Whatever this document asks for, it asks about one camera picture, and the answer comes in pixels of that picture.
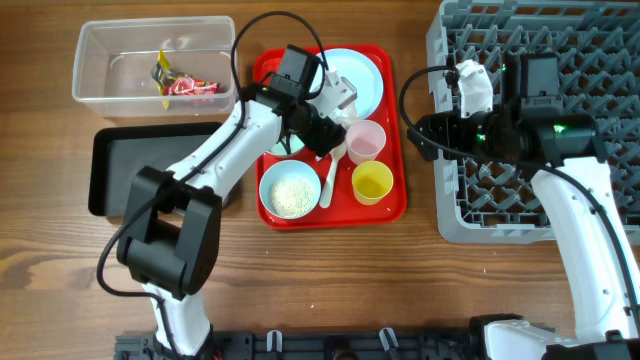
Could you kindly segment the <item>yellow snack wrapper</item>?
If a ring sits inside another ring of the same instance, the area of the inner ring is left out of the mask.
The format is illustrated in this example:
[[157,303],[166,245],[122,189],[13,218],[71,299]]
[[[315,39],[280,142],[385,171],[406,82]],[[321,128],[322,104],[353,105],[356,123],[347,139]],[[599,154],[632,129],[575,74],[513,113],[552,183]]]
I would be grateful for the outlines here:
[[162,96],[168,96],[175,77],[172,74],[171,65],[162,50],[159,51],[157,62],[151,70],[151,77],[156,82],[159,93]]

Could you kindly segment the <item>blue bowl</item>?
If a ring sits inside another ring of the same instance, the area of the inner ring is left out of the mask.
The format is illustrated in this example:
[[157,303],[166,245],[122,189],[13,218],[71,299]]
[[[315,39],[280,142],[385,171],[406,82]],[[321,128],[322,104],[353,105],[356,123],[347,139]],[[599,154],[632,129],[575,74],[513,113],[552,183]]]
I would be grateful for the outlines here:
[[[309,180],[315,190],[316,204],[310,212],[300,218],[283,218],[276,214],[270,201],[271,186],[283,177],[301,177]],[[270,217],[278,220],[298,220],[309,215],[318,205],[321,183],[316,171],[308,164],[298,160],[284,160],[272,165],[261,177],[258,187],[259,201]]]

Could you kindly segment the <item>red snack wrapper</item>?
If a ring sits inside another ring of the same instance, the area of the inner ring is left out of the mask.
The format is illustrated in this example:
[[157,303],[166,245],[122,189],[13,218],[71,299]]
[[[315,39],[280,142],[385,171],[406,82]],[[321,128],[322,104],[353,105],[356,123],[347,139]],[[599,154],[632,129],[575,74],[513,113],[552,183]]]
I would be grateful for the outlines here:
[[181,76],[164,88],[167,96],[215,95],[219,82],[205,81],[190,76]]

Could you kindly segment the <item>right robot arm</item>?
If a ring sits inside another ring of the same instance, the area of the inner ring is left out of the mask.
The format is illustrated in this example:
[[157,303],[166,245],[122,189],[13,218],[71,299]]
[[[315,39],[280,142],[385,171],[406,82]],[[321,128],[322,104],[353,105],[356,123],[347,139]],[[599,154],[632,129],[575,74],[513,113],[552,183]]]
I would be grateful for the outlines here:
[[575,337],[522,318],[473,319],[479,359],[636,359],[639,268],[613,199],[604,143],[595,121],[551,108],[455,112],[408,125],[427,152],[501,162],[534,175],[531,186],[550,221],[569,280]]

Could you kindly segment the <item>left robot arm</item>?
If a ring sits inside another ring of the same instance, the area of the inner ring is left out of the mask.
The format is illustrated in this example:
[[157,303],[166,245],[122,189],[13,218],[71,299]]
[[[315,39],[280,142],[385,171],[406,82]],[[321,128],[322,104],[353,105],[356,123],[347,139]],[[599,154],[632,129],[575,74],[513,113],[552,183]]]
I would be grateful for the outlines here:
[[236,103],[202,145],[165,170],[146,166],[134,177],[125,220],[109,245],[150,299],[155,332],[142,338],[150,359],[203,359],[213,353],[213,329],[202,287],[216,263],[222,202],[246,170],[287,134],[318,156],[345,137],[331,114],[356,98],[331,84],[313,98],[260,86]]

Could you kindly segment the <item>green bowl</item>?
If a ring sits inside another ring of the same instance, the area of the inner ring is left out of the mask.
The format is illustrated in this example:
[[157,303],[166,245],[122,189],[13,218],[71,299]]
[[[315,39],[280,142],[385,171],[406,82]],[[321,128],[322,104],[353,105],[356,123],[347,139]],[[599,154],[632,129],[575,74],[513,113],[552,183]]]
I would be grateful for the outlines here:
[[269,149],[267,154],[276,158],[290,158],[297,155],[304,148],[304,143],[296,135],[288,135]]

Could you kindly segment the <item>white tissue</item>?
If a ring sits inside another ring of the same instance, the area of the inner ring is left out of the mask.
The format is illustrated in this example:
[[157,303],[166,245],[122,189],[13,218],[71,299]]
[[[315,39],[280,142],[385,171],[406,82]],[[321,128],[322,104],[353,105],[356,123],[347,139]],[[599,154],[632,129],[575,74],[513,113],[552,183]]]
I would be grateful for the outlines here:
[[340,143],[337,142],[337,136],[334,134],[335,126],[340,125],[347,131],[353,124],[362,121],[362,117],[358,114],[356,105],[354,103],[349,104],[343,110],[335,109],[327,117],[326,121],[321,124],[320,132],[321,138],[329,138],[329,150],[334,149],[343,142],[345,142],[346,136],[343,136]]

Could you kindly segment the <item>white rice grains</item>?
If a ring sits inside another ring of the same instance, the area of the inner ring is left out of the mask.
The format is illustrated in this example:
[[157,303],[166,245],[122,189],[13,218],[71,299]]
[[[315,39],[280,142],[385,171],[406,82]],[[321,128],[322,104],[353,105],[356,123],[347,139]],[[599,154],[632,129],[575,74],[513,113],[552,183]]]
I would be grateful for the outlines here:
[[315,206],[315,190],[305,178],[283,177],[271,186],[270,201],[280,217],[300,218]]

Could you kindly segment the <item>pink cup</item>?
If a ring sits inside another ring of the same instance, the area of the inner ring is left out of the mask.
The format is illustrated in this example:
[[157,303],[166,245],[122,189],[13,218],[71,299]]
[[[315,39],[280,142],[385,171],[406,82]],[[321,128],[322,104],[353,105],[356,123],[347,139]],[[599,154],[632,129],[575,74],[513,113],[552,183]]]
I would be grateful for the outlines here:
[[359,165],[379,155],[386,145],[386,133],[377,122],[361,120],[347,130],[346,143],[349,159]]

